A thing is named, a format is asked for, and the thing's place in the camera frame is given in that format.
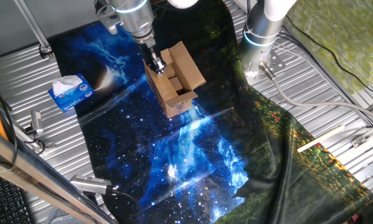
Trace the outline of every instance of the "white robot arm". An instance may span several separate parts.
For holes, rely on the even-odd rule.
[[[179,9],[186,9],[198,0],[168,0]],[[240,44],[242,66],[245,72],[258,72],[261,62],[270,63],[270,50],[280,30],[283,19],[296,0],[258,0],[251,9],[243,31]],[[100,21],[112,34],[117,33],[116,24],[130,32],[139,44],[146,64],[158,77],[164,71],[166,63],[154,39],[152,27],[154,14],[149,0],[97,0],[96,13]]]

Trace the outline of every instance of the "metal slat surface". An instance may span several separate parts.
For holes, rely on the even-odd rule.
[[[11,116],[22,127],[30,126],[30,111],[40,110],[44,133],[39,139],[53,141],[55,148],[41,154],[65,178],[76,174],[93,175],[90,157],[75,110],[62,113],[47,90],[61,77],[55,60],[44,60],[39,46],[29,47],[0,58],[0,93],[12,107]],[[30,210],[37,223],[43,223],[54,209],[49,203],[27,193]],[[101,208],[109,213],[99,196]]]
[[[242,9],[238,9],[231,12],[231,16],[235,25],[236,39],[240,42],[242,39],[240,24],[244,25],[247,19],[246,13]],[[286,64],[285,70],[276,75],[279,85],[287,96],[302,103],[347,101],[340,94],[339,88],[326,76],[324,71],[320,70],[305,55],[302,49],[283,39],[277,39],[275,45],[281,49],[284,48],[280,50],[274,47],[274,50]],[[267,79],[253,84],[253,88],[291,112],[314,137],[319,137],[327,131],[345,124],[346,129],[341,134],[330,137],[321,143],[373,192],[373,140],[357,149],[351,145],[354,139],[367,131],[365,127],[368,124],[361,116],[354,110],[342,106],[301,108],[290,105],[285,102],[272,82]],[[368,90],[362,90],[353,97],[364,108],[373,103],[373,93]]]
[[[236,38],[240,42],[247,15],[232,0],[224,2],[231,11]],[[346,101],[331,80],[325,77],[323,71],[307,62],[310,59],[301,49],[282,39],[277,39],[275,45],[285,47],[284,50],[274,49],[286,64],[285,70],[277,74],[277,79],[289,97],[306,103]],[[300,55],[285,51],[290,49]],[[55,148],[46,149],[41,155],[42,158],[67,179],[75,174],[94,176],[75,111],[62,113],[47,93],[52,87],[51,81],[59,77],[61,75],[56,61],[43,60],[38,45],[0,58],[0,92],[14,108],[12,117],[21,126],[26,127],[30,124],[31,109],[42,112],[44,134],[41,135],[41,139],[55,143]],[[351,146],[353,139],[367,131],[366,122],[355,111],[340,106],[301,108],[290,105],[269,80],[255,83],[253,87],[289,110],[315,137],[345,124],[346,129],[343,133],[327,139],[322,144],[373,191],[373,141],[357,149]],[[373,94],[370,92],[362,92],[359,96],[362,102],[373,102]],[[27,198],[35,220],[37,223],[43,223],[53,207],[34,195],[27,194]],[[109,213],[102,197],[98,195],[97,200],[104,211]]]

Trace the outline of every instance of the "tissue box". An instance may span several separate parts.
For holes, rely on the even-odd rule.
[[[73,88],[65,91],[58,96],[54,95],[53,89],[48,91],[48,93],[50,94],[54,102],[58,105],[58,107],[62,110],[62,112],[68,111],[78,103],[94,95],[94,90],[92,89],[90,84],[88,84],[86,79],[81,74],[77,74],[76,76],[82,80],[82,83],[80,83],[79,85],[74,86]]]
[[[171,118],[192,107],[192,99],[198,97],[193,90],[206,83],[206,80],[182,42],[160,53],[169,69],[165,69],[162,77],[157,78],[155,72],[145,64],[145,74],[164,114]]]

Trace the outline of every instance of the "metal clamp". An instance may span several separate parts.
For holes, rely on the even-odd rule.
[[[373,138],[373,128],[366,131],[364,134],[360,135],[357,139],[353,140],[351,143],[354,148],[359,147],[360,145],[370,141]]]
[[[259,68],[260,68],[261,71],[263,71],[263,72],[267,75],[267,77],[269,78],[269,80],[272,81],[272,80],[276,79],[276,76],[275,76],[274,73],[270,70],[270,68],[267,66],[266,63],[261,62],[261,63],[259,64]]]

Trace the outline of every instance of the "tissue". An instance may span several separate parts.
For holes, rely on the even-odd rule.
[[[52,85],[48,93],[63,112],[94,95],[94,90],[81,74],[58,78]]]
[[[52,89],[54,96],[61,95],[62,93],[70,90],[71,88],[79,85],[83,81],[76,75],[68,75],[65,77],[58,78],[52,82]]]

